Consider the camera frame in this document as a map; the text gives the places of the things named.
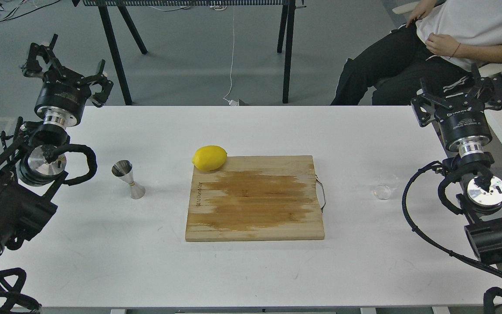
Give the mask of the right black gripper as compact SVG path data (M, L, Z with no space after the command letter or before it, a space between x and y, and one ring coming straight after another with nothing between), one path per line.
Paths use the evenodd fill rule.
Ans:
M471 74L476 86L476 99L489 110L502 110L502 79L482 77L477 64L472 64ZM420 79L420 90L410 100L411 108L420 127L426 127L435 119L438 121L444 147L450 152L460 152L462 145L479 142L481 146L492 141L487 119L482 106L454 108L451 101L429 93L424 78Z

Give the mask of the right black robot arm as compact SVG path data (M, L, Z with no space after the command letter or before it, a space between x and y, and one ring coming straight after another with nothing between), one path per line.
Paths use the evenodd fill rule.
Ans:
M494 175L494 159L484 146L492 141L492 132L485 111L502 109L502 65L485 73L488 66L471 66L474 85L458 95L438 97L430 92L421 79L421 88L411 99L411 107L420 127L438 126L441 141L454 157L433 161L418 169L406 183L402 195L402 211L410 228L421 239L479 270L502 278L502 179ZM456 215L465 216L464 227L475 259L443 247L427 236L414 223L407 209L407 194L415 180L426 173L442 175L438 198L442 205ZM483 312L494 314L502 298L502 288L491 287L483 295Z

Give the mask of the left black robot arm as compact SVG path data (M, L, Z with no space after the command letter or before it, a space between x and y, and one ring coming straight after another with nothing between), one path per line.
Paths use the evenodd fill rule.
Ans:
M101 60L96 74L85 76L63 66L54 55L58 39L32 43L22 73L43 82L34 107L38 122L18 117L13 134L0 134L0 256L18 250L47 225L57 211L52 198L62 185L78 185L96 174L94 151L70 142L66 129L81 122L86 101L105 105L113 82ZM0 314L21 307L39 314L41 304L22 294L27 274L22 268L0 269Z

